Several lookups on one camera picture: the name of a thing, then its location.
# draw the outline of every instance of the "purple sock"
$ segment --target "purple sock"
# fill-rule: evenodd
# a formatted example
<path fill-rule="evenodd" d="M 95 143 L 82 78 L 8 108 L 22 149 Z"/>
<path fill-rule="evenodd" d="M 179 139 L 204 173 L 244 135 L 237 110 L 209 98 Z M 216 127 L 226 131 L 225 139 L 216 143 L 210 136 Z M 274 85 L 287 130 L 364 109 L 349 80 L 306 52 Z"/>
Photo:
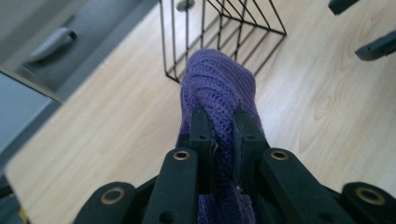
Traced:
<path fill-rule="evenodd" d="M 190 133 L 191 113 L 203 107 L 215 130 L 215 193 L 199 198 L 199 223 L 255 223 L 251 200 L 232 182 L 233 113 L 240 107 L 261 126 L 254 103 L 254 76 L 214 49 L 201 49 L 189 59 L 181 85 L 180 133 Z"/>

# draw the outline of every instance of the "light wood surface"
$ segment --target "light wood surface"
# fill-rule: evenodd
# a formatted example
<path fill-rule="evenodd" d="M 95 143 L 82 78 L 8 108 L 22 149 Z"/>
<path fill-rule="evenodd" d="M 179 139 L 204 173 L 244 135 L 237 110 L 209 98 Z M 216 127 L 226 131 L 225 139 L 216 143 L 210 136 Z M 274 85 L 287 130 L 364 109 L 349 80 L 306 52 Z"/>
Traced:
<path fill-rule="evenodd" d="M 396 196 L 396 55 L 354 50 L 396 28 L 396 1 L 275 1 L 289 36 L 257 75 L 272 147 L 291 150 L 322 184 L 374 184 Z M 179 86 L 163 76 L 155 7 L 9 163 L 33 223 L 70 223 L 102 185 L 158 174 L 180 125 Z"/>

